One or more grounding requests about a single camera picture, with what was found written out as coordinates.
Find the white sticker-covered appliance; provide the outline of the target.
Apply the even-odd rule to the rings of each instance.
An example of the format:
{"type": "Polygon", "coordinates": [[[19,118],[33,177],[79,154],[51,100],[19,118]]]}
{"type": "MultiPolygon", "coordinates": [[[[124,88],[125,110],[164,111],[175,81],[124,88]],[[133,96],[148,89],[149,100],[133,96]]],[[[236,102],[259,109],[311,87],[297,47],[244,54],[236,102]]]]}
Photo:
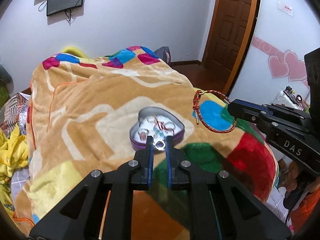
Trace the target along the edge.
{"type": "Polygon", "coordinates": [[[272,103],[276,105],[295,108],[305,112],[307,109],[309,109],[309,104],[307,103],[307,101],[304,100],[301,95],[296,94],[290,86],[286,86],[285,89],[282,89],[276,95],[272,103]]]}

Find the orange sleeve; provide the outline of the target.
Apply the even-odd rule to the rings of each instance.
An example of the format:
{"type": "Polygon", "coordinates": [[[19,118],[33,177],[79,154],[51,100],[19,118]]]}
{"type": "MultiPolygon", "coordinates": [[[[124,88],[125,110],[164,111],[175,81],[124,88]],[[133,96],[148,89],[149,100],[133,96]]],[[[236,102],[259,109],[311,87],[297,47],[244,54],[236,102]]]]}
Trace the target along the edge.
{"type": "Polygon", "coordinates": [[[299,229],[312,213],[319,200],[319,195],[319,189],[317,189],[313,193],[308,193],[300,203],[299,207],[297,207],[295,211],[292,211],[290,213],[290,219],[294,233],[297,233],[299,231],[299,229]]]}

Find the white heart-decorated wardrobe door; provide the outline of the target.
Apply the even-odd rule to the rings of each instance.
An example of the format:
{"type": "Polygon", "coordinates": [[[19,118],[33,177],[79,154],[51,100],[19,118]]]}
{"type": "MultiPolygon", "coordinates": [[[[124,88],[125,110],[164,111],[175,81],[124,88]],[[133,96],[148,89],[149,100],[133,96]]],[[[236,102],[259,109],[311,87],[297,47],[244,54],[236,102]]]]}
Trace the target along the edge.
{"type": "Polygon", "coordinates": [[[261,0],[251,46],[229,95],[259,105],[271,103],[286,86],[307,99],[305,54],[319,48],[319,18],[307,0],[261,0]],[[293,8],[280,11],[278,2],[293,8]]]}

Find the yellow cartoon bed sheet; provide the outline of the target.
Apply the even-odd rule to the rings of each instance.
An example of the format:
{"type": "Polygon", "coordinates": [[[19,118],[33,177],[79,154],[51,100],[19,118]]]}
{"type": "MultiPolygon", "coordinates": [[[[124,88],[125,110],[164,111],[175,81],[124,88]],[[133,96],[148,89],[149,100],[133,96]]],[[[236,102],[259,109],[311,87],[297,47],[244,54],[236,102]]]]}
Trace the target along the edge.
{"type": "Polygon", "coordinates": [[[1,130],[1,204],[7,214],[12,217],[15,208],[11,198],[10,183],[16,170],[28,165],[27,137],[20,133],[18,124],[7,137],[1,130]]]}

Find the brown wooden door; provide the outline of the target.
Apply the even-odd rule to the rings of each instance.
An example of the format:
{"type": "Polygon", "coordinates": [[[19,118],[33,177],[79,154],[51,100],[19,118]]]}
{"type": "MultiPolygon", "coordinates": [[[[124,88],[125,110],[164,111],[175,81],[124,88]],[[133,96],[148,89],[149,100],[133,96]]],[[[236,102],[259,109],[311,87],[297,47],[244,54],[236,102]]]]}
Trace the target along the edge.
{"type": "Polygon", "coordinates": [[[245,35],[252,0],[216,0],[204,67],[227,82],[245,35]]]}

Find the colourful patchwork fleece blanket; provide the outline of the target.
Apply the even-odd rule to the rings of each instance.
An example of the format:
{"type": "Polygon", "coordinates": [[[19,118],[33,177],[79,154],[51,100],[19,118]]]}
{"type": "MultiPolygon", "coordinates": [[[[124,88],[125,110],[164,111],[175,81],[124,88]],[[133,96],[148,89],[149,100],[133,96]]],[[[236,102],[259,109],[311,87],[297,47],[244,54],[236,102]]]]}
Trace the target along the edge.
{"type": "Polygon", "coordinates": [[[196,89],[148,48],[97,59],[53,55],[35,68],[30,88],[30,180],[14,199],[15,223],[25,234],[89,172],[112,171],[133,158],[130,129],[149,106],[184,124],[178,146],[188,160],[207,171],[225,168],[261,202],[276,183],[279,168],[263,137],[212,94],[201,96],[198,124],[196,89]]]}

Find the purple heart-shaped tin box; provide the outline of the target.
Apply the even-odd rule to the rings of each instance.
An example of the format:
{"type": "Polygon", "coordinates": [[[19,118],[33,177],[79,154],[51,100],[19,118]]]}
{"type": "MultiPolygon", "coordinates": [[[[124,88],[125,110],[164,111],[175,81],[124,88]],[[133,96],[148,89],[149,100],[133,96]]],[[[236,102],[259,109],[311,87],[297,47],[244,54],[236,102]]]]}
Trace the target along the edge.
{"type": "Polygon", "coordinates": [[[135,151],[146,146],[148,137],[153,137],[153,146],[158,151],[165,148],[166,137],[171,136],[174,144],[179,144],[184,137],[184,124],[169,111],[149,106],[138,113],[138,121],[130,129],[130,141],[135,151]]]}

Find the grey bag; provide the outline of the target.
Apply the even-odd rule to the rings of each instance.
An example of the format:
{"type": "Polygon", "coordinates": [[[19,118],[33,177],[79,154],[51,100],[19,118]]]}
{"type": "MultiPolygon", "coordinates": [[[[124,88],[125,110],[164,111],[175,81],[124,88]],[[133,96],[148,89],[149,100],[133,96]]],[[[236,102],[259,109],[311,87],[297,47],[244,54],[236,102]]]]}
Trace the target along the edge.
{"type": "Polygon", "coordinates": [[[161,58],[166,64],[171,65],[171,53],[169,47],[161,47],[154,51],[154,54],[161,58]]]}

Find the striped patterned cloth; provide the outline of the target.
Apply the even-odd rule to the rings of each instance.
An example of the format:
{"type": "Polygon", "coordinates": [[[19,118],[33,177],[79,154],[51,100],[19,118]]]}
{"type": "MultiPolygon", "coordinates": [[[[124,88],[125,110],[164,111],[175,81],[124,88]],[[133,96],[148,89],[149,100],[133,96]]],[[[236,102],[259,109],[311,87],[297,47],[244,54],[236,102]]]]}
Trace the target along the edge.
{"type": "Polygon", "coordinates": [[[1,108],[1,130],[7,137],[10,137],[16,125],[20,133],[26,135],[29,99],[30,95],[17,93],[1,108]]]}

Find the pile of clothes and boxes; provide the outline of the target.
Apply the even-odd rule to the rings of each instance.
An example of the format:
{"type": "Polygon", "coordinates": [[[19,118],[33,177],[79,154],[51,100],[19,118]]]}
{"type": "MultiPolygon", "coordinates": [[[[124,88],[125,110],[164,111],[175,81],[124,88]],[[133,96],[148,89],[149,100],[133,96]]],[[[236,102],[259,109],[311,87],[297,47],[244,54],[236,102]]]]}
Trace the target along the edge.
{"type": "Polygon", "coordinates": [[[0,66],[0,106],[1,107],[6,103],[6,101],[10,97],[7,85],[11,83],[12,83],[11,75],[1,65],[0,66]]]}

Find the yellow pillow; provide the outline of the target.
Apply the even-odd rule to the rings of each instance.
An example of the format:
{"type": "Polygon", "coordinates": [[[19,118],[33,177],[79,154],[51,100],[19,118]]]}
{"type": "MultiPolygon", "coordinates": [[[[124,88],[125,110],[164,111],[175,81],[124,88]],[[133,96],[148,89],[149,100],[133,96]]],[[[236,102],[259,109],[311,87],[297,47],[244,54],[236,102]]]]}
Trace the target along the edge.
{"type": "Polygon", "coordinates": [[[88,56],[83,51],[81,51],[80,49],[73,47],[73,46],[66,46],[65,48],[63,48],[61,50],[61,52],[71,54],[76,57],[81,57],[81,58],[86,58],[86,59],[88,58],[88,56]]]}

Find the red white wall label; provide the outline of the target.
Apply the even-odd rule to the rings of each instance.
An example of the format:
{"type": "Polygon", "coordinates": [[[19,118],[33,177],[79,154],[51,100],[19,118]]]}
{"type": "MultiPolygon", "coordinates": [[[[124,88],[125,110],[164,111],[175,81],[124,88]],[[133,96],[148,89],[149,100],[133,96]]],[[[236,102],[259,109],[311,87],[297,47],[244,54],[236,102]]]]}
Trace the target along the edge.
{"type": "Polygon", "coordinates": [[[281,1],[278,2],[278,9],[291,17],[293,16],[293,8],[285,3],[282,3],[281,1]]]}

